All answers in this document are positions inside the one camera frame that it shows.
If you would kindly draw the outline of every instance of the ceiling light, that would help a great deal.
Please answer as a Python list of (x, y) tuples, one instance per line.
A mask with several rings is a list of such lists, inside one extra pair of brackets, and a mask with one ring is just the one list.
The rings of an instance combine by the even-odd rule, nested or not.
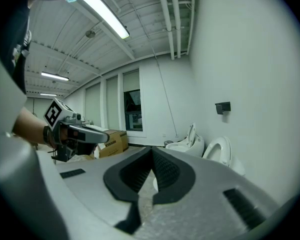
[(49, 93), (40, 93), (43, 96), (57, 96), (56, 94), (49, 94)]
[(122, 39), (129, 37), (129, 32), (126, 30), (125, 26), (111, 11), (111, 9), (104, 3), (103, 0), (83, 1), (85, 1), (93, 10), (95, 10)]
[(56, 78), (56, 79), (60, 79), (60, 80), (64, 80), (64, 81), (69, 81), (68, 77), (63, 77), (60, 75), (50, 74), (50, 73), (46, 73), (46, 72), (42, 72), (41, 76), (45, 76), (45, 77), (49, 77), (49, 78)]

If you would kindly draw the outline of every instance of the ceiling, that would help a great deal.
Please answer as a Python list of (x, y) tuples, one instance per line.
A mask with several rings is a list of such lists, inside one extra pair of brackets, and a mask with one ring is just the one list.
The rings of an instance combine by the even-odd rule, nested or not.
[[(160, 0), (104, 1), (126, 26), (130, 33), (128, 38), (121, 39), (82, 0), (73, 3), (65, 0), (37, 1), (32, 6), (29, 24), (32, 43), (25, 64), (28, 97), (42, 98), (40, 93), (48, 93), (65, 98), (110, 70), (153, 56), (152, 46), (156, 55), (170, 53)], [(174, 30), (173, 6), (168, 7)], [(186, 51), (191, 11), (185, 4), (180, 4), (179, 9), (181, 51)], [(95, 32), (95, 37), (86, 37), (85, 33), (89, 30)], [(176, 52), (175, 30), (173, 41)], [(42, 71), (68, 77), (69, 81), (53, 81), (41, 76)]]

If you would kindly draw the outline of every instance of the toilet lid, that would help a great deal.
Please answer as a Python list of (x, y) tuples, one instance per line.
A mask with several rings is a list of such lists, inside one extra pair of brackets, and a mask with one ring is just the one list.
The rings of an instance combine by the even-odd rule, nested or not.
[(188, 134), (186, 136), (187, 145), (188, 145), (189, 148), (192, 147), (192, 145), (194, 144), (195, 137), (196, 137), (196, 124), (193, 123), (193, 124), (190, 125), (190, 129), (189, 129)]
[(216, 159), (213, 159), (214, 158), (213, 156), (215, 156), (215, 152), (212, 152), (212, 150), (216, 146), (219, 146), (221, 149), (219, 163), (228, 167), (230, 164), (230, 158), (231, 158), (231, 147), (230, 147), (230, 142), (227, 140), (226, 137), (218, 137), (218, 138), (214, 139), (209, 144), (206, 151), (204, 152), (203, 158), (209, 159), (209, 160), (216, 160)]

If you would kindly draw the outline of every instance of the cardboard box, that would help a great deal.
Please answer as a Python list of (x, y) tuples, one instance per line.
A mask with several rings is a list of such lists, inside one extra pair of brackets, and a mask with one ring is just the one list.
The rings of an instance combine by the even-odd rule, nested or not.
[(105, 130), (110, 139), (106, 143), (98, 144), (99, 158), (105, 158), (122, 153), (128, 149), (127, 132), (123, 130)]

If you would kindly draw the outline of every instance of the toilet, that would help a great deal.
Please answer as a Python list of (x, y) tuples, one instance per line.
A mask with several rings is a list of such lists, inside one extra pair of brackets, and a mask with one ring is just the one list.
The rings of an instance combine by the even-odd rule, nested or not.
[(170, 143), (165, 148), (201, 158), (205, 149), (205, 142), (201, 136), (196, 134), (196, 124), (193, 123), (190, 125), (189, 131), (184, 140)]
[(221, 163), (241, 176), (246, 174), (242, 163), (234, 154), (231, 154), (230, 140), (225, 136), (215, 138), (207, 147), (202, 158)]

